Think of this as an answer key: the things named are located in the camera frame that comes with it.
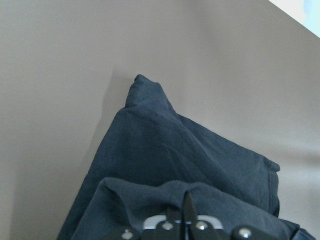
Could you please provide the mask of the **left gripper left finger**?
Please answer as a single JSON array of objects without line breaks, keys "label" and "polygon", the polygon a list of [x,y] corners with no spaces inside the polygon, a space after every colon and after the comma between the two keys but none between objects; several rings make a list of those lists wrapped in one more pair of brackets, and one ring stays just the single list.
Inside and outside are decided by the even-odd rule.
[{"label": "left gripper left finger", "polygon": [[143,223],[143,240],[181,240],[182,214],[174,207],[168,207],[164,214],[148,217]]}]

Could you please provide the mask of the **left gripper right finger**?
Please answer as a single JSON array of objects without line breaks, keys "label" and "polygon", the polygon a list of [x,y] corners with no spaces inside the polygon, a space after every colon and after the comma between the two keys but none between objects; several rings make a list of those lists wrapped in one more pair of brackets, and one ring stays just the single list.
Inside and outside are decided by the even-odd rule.
[{"label": "left gripper right finger", "polygon": [[186,192],[183,200],[183,222],[186,240],[222,240],[223,225],[219,219],[197,214],[193,197]]}]

